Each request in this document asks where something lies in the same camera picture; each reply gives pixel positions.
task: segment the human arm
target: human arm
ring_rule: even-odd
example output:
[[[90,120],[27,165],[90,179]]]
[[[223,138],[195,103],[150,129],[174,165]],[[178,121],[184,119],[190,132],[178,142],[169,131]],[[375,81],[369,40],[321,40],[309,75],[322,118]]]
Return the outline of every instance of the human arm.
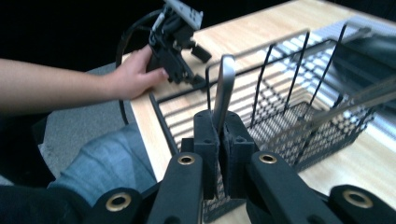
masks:
[[[104,76],[0,59],[0,117],[134,99],[168,78],[162,68],[146,73],[150,56],[145,46]]]

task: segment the wooden table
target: wooden table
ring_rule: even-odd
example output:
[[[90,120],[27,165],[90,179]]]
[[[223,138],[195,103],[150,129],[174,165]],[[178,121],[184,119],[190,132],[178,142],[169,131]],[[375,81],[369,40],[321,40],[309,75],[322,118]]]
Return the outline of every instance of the wooden table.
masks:
[[[285,35],[304,29],[313,31],[358,14],[380,20],[329,2],[299,0],[206,28],[196,32],[193,38],[210,51],[213,62],[219,60],[224,53],[235,54]],[[205,73],[205,64],[199,63],[189,53],[183,54],[183,57],[195,73]],[[161,97],[188,87],[185,84],[163,83],[152,92],[156,97]],[[132,108],[155,175],[160,181],[171,156],[149,95],[144,94],[133,100]],[[395,164],[395,152],[382,145],[374,136],[363,133],[353,145],[300,172],[300,176],[308,186],[324,194],[328,194],[333,186],[352,184],[371,191],[396,208]],[[243,214],[238,210],[243,208],[227,216],[241,218],[239,223],[248,222],[246,212]]]

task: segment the wire mesh basket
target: wire mesh basket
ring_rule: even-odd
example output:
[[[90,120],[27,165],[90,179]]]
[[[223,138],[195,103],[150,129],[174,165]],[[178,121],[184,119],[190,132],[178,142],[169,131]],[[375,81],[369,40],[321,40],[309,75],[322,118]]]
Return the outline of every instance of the wire mesh basket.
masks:
[[[297,172],[352,144],[374,119],[375,104],[355,105],[330,74],[346,29],[337,40],[302,31],[234,55],[229,110],[239,115],[261,150],[278,153]],[[218,74],[219,62],[212,63],[205,85],[162,99],[150,96],[173,154],[183,138],[193,137],[193,116],[213,108]],[[186,106],[175,108],[175,103]],[[224,196],[221,176],[218,191],[217,199],[204,203],[205,222],[243,203]]]

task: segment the blue jeans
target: blue jeans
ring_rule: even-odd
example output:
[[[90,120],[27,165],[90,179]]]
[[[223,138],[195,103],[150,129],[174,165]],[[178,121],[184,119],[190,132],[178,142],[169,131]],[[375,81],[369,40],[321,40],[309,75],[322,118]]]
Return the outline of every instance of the blue jeans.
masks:
[[[136,123],[86,144],[49,188],[71,189],[90,206],[116,188],[139,192],[156,184]]]

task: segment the metal ring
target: metal ring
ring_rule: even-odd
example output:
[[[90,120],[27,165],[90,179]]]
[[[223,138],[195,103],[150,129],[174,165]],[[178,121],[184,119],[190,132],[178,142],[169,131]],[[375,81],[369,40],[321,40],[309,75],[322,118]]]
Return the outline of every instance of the metal ring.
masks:
[[[270,154],[261,154],[259,158],[260,158],[260,161],[262,161],[264,163],[272,164],[272,163],[277,162],[277,158]]]
[[[353,205],[358,206],[360,208],[373,207],[373,201],[371,201],[371,199],[367,197],[365,194],[358,192],[356,190],[346,189],[343,192],[343,196],[347,202],[352,203]],[[360,197],[362,201],[357,201],[356,199],[353,198],[353,196]]]
[[[114,203],[117,199],[123,199],[122,203]],[[131,203],[131,195],[125,192],[116,193],[111,196],[106,203],[106,209],[110,212],[118,212],[126,208]]]
[[[192,156],[181,156],[177,159],[177,161],[182,165],[191,165],[195,162],[195,158]]]

